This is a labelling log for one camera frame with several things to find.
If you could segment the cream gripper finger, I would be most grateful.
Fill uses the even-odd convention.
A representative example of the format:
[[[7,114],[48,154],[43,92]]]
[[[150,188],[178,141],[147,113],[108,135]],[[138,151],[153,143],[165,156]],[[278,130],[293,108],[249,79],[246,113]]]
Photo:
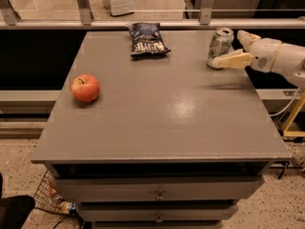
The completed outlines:
[[[243,46],[246,52],[250,51],[250,47],[254,41],[259,40],[260,36],[256,34],[249,33],[247,31],[239,30],[237,32],[237,39],[239,43]]]
[[[239,49],[217,56],[213,59],[212,64],[216,69],[243,69],[247,66],[250,66],[253,61],[254,57],[250,53],[243,52],[242,49]]]

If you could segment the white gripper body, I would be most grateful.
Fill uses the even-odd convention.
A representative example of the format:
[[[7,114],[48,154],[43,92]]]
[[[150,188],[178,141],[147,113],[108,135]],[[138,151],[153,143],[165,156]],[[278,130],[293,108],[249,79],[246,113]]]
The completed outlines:
[[[275,55],[282,45],[280,40],[262,38],[253,42],[250,46],[250,54],[254,61],[251,64],[253,70],[269,73],[275,60]]]

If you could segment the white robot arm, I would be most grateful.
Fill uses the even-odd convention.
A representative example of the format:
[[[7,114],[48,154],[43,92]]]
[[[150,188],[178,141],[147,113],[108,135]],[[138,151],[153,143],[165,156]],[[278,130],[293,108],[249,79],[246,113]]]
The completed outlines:
[[[277,39],[261,38],[247,31],[238,31],[242,49],[216,56],[212,65],[216,69],[245,68],[262,73],[277,73],[289,83],[305,89],[305,48]]]

